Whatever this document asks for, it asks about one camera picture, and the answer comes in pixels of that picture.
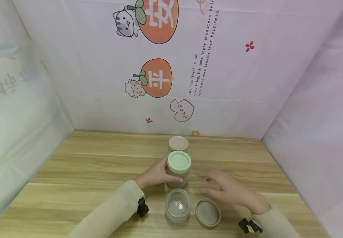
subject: orange circle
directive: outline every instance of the orange circle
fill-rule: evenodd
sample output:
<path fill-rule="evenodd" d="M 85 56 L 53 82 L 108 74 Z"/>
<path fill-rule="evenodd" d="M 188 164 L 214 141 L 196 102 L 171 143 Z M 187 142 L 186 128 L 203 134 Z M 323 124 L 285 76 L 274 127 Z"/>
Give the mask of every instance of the orange circle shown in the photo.
<path fill-rule="evenodd" d="M 161 0 L 164 4 L 169 5 L 171 0 Z M 171 7 L 171 17 L 173 20 L 173 26 L 171 24 L 171 19 L 168 17 L 167 23 L 160 21 L 156 15 L 158 14 L 158 2 L 153 3 L 153 17 L 151 22 L 151 6 L 149 5 L 149 0 L 144 0 L 144 5 L 142 9 L 146 13 L 146 23 L 144 25 L 139 24 L 140 29 L 144 36 L 155 44 L 163 44 L 169 41 L 175 33 L 178 24 L 178 12 L 179 12 L 179 4 L 178 0 L 174 0 L 174 5 Z M 162 9 L 162 16 L 167 17 L 167 12 L 163 8 Z"/>
<path fill-rule="evenodd" d="M 169 93 L 172 88 L 172 69 L 166 60 L 149 60 L 142 66 L 141 71 L 145 72 L 148 81 L 148 84 L 142 87 L 150 96 L 160 98 Z"/>

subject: green leaf illustration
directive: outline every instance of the green leaf illustration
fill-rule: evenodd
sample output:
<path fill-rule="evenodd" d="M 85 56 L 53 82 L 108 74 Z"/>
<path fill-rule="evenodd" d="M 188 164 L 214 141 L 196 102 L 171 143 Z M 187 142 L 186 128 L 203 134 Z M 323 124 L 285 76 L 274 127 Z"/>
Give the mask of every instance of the green leaf illustration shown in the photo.
<path fill-rule="evenodd" d="M 145 76 L 141 75 L 140 76 L 140 81 L 142 83 L 143 86 L 146 86 L 147 85 L 147 79 Z"/>
<path fill-rule="evenodd" d="M 145 12 L 142 8 L 137 7 L 136 8 L 136 20 L 139 22 L 141 25 L 144 25 L 146 23 L 146 15 Z"/>
<path fill-rule="evenodd" d="M 137 8 L 142 8 L 143 5 L 144 5 L 144 1 L 143 0 L 137 0 L 137 2 L 136 2 L 136 7 Z"/>

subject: heart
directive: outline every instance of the heart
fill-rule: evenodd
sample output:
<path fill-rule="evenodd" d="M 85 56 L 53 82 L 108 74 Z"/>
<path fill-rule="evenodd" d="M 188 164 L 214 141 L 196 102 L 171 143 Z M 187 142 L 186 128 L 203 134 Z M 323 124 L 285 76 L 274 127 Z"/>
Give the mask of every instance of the heart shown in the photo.
<path fill-rule="evenodd" d="M 175 112 L 174 118 L 177 121 L 188 121 L 194 112 L 194 106 L 186 99 L 177 98 L 171 101 L 171 110 Z"/>

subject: jar lid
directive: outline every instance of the jar lid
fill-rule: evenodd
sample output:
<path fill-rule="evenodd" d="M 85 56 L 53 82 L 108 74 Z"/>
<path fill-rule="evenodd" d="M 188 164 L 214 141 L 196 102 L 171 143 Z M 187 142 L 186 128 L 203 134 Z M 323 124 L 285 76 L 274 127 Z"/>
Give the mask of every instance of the jar lid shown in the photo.
<path fill-rule="evenodd" d="M 219 206 L 211 199 L 202 198 L 196 206 L 197 221 L 206 228 L 214 228 L 222 218 Z"/>
<path fill-rule="evenodd" d="M 190 156 L 183 151 L 173 151 L 168 156 L 168 168 L 177 174 L 183 174 L 189 171 L 191 166 Z"/>
<path fill-rule="evenodd" d="M 173 150 L 186 150 L 189 147 L 189 141 L 183 136 L 173 136 L 169 139 L 169 147 Z"/>

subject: backdrop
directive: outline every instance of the backdrop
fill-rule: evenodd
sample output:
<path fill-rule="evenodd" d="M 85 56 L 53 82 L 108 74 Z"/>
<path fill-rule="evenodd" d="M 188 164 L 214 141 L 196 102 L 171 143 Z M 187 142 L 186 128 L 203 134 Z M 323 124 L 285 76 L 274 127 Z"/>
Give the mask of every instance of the backdrop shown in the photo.
<path fill-rule="evenodd" d="M 331 237 L 343 237 L 343 15 L 262 141 Z"/>
<path fill-rule="evenodd" d="M 343 0 L 14 3 L 76 128 L 256 138 L 343 10 Z"/>
<path fill-rule="evenodd" d="M 14 4 L 0 0 L 0 214 L 72 129 Z"/>

